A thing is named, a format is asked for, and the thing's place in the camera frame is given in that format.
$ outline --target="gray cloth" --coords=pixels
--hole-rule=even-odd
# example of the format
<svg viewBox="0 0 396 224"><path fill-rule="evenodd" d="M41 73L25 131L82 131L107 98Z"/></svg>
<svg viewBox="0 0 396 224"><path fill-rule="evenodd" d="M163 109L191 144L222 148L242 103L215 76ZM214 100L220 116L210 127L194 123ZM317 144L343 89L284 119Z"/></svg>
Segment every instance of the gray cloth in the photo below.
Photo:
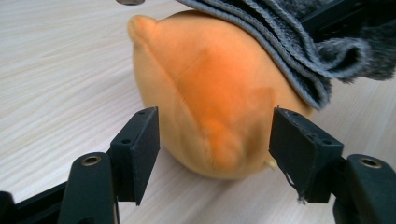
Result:
<svg viewBox="0 0 396 224"><path fill-rule="evenodd" d="M314 43L299 20L331 0L177 0L229 21L254 36L296 92L319 110L330 102L331 79L391 78L396 20L363 26L354 37Z"/></svg>

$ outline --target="wooden table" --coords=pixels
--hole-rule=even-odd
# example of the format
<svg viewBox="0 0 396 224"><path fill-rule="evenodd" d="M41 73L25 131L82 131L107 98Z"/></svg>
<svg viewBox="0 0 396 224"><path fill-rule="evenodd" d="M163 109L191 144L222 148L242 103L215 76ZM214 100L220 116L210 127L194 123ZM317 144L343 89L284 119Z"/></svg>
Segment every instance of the wooden table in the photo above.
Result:
<svg viewBox="0 0 396 224"><path fill-rule="evenodd" d="M0 189L16 202L67 179L74 159L107 151L143 108L134 83L127 21L187 9L176 1L0 3ZM334 82L314 122L352 153L396 167L396 81ZM329 204L297 202L278 170L239 181L191 173L166 149L141 206L121 203L121 223L333 223Z"/></svg>

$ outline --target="black metal bracket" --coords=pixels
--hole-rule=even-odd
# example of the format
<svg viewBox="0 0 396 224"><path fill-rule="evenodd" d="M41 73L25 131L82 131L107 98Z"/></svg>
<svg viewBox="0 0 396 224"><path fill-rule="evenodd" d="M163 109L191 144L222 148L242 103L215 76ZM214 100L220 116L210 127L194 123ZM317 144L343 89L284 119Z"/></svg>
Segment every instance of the black metal bracket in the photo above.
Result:
<svg viewBox="0 0 396 224"><path fill-rule="evenodd" d="M15 204L0 192L0 223L120 223L118 202L139 205L160 149L158 109L134 114L107 153L76 159L67 182Z"/></svg>
<svg viewBox="0 0 396 224"><path fill-rule="evenodd" d="M396 174L384 161L341 157L344 145L304 116L274 111L270 153L299 198L327 203L336 197L336 223L396 223Z"/></svg>
<svg viewBox="0 0 396 224"><path fill-rule="evenodd" d="M357 36L364 25L378 26L396 19L396 0L334 0L301 20L315 42Z"/></svg>

